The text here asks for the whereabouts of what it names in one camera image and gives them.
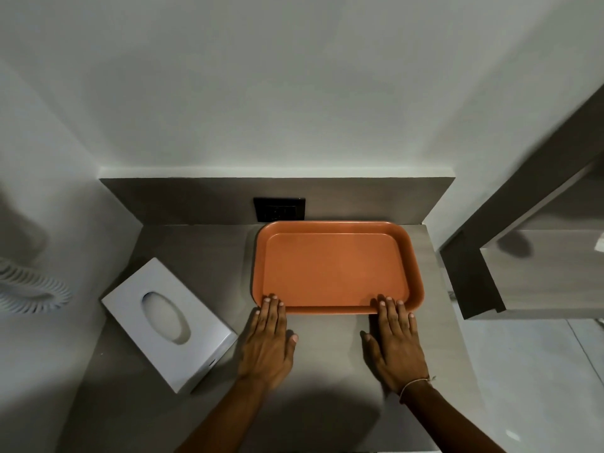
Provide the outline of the person's left hand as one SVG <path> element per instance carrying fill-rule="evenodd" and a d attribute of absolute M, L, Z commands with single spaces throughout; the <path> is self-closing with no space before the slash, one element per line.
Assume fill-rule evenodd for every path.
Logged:
<path fill-rule="evenodd" d="M 283 374 L 285 378 L 293 367 L 294 358 L 285 358 L 288 320 L 286 307 L 280 298 L 278 326 L 275 332 L 269 331 L 270 295 L 261 302 L 260 318 L 252 336 L 251 320 L 249 322 L 238 364 L 238 377 L 260 376 L 272 379 Z"/>

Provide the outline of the person's right hand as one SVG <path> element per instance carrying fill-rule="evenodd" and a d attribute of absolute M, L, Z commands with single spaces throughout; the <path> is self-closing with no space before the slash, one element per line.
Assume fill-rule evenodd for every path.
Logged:
<path fill-rule="evenodd" d="M 380 380 L 400 398 L 401 391 L 408 383 L 418 379 L 426 379 L 430 383 L 431 376 L 420 340 L 414 341 L 408 335 L 407 316 L 412 312 L 407 311 L 401 299 L 394 299 L 398 312 L 398 333 L 391 333 L 384 308 L 386 297 L 379 294 L 376 298 L 378 335 L 370 334 L 379 343 L 379 359 L 370 360 Z"/>

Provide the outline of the person's left forearm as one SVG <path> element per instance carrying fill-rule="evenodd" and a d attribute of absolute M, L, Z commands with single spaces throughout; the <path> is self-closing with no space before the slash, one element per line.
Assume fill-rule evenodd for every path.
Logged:
<path fill-rule="evenodd" d="M 268 394 L 283 379 L 283 374 L 272 379 L 238 377 L 224 398 L 175 453 L 238 453 Z"/>

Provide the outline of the person's right forearm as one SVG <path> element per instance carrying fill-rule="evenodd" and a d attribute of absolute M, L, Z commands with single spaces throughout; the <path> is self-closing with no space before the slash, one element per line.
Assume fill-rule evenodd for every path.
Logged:
<path fill-rule="evenodd" d="M 441 453 L 506 453 L 426 379 L 404 386 L 399 400 L 408 407 Z"/>

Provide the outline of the orange plastic tray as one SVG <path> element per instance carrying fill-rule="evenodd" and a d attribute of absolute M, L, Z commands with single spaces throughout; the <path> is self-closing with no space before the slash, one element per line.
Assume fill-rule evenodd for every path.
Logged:
<path fill-rule="evenodd" d="M 289 314 L 377 313 L 377 297 L 407 310 L 425 298 L 411 237 L 387 221 L 275 221 L 255 238 L 251 295 L 269 294 Z"/>

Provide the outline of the white tissue box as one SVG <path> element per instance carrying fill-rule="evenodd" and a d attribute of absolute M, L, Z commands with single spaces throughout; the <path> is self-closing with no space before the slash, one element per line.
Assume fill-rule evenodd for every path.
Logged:
<path fill-rule="evenodd" d="M 177 394 L 190 393 L 238 338 L 157 258 L 102 304 Z"/>

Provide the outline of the grey wooden shelf unit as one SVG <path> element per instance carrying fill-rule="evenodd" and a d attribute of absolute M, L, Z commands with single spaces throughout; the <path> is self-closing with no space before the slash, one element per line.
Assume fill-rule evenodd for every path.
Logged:
<path fill-rule="evenodd" d="M 604 318 L 604 84 L 439 255 L 464 319 Z"/>

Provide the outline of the black wall socket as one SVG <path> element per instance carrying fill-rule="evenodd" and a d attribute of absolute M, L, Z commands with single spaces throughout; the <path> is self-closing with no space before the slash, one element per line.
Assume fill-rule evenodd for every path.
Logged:
<path fill-rule="evenodd" d="M 305 220 L 305 198 L 254 197 L 253 205 L 259 223 Z"/>

